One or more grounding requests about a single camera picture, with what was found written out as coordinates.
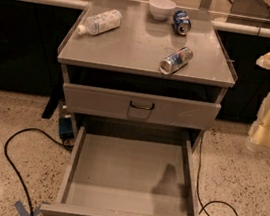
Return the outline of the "silver blue redbull can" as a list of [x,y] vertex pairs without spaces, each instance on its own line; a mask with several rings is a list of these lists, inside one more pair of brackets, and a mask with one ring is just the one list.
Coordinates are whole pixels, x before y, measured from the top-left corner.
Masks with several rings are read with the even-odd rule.
[[180,48],[175,53],[172,53],[170,56],[168,55],[165,59],[160,61],[159,70],[163,74],[172,74],[177,72],[190,60],[192,60],[194,53],[188,47]]

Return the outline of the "closed grey top drawer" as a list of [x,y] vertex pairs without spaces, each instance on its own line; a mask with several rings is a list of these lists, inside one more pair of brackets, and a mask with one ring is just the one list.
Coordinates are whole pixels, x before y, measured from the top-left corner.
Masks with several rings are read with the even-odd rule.
[[178,128],[207,129],[220,111],[219,104],[133,93],[68,83],[64,84],[67,108],[84,113],[151,122]]

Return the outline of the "blue pepsi can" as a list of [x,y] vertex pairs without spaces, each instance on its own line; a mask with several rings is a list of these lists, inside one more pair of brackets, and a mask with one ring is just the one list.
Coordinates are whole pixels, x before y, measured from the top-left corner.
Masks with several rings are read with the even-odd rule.
[[173,24],[174,28],[179,35],[186,35],[188,34],[191,28],[191,19],[188,16],[188,13],[185,10],[177,10],[173,14]]

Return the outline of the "grey drawer cabinet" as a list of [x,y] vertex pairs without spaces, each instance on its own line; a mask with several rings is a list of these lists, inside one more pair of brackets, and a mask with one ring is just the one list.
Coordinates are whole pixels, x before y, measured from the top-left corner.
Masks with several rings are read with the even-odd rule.
[[[120,27],[98,36],[71,32],[61,45],[58,59],[64,84],[221,104],[235,74],[206,12],[192,11],[190,32],[179,36],[171,22],[153,20],[144,2],[95,0],[89,13],[110,9],[121,12]],[[183,47],[194,53],[192,60],[170,75],[161,73],[160,61]],[[85,127],[96,134],[157,143],[188,141],[193,153],[206,130],[68,111],[75,141],[79,128]]]

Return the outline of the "white bowl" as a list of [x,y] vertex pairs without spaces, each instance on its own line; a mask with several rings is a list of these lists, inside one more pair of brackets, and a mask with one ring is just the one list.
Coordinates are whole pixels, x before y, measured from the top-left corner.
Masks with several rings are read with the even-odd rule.
[[176,4],[172,0],[149,0],[149,13],[158,20],[166,20],[169,18]]

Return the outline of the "clear plastic water bottle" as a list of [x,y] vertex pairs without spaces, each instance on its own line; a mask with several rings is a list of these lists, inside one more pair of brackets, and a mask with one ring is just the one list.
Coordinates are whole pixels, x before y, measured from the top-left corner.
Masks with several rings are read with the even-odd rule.
[[89,16],[76,30],[79,35],[90,34],[92,36],[105,33],[121,26],[122,14],[119,10],[109,10],[101,14]]

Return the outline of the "blue power adapter box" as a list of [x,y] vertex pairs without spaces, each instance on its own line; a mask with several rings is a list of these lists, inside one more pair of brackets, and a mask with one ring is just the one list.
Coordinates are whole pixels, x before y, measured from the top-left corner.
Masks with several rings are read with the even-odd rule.
[[59,122],[59,137],[62,140],[71,140],[74,138],[74,131],[72,129],[72,123],[71,119],[69,117],[67,118],[60,118],[58,119]]

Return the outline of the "blue tape cross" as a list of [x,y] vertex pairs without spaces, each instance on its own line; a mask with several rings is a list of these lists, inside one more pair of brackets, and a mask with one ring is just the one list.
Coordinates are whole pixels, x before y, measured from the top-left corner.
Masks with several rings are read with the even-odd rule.
[[35,208],[33,215],[30,215],[30,213],[27,211],[21,201],[16,201],[14,206],[20,216],[38,216],[41,213],[40,208]]

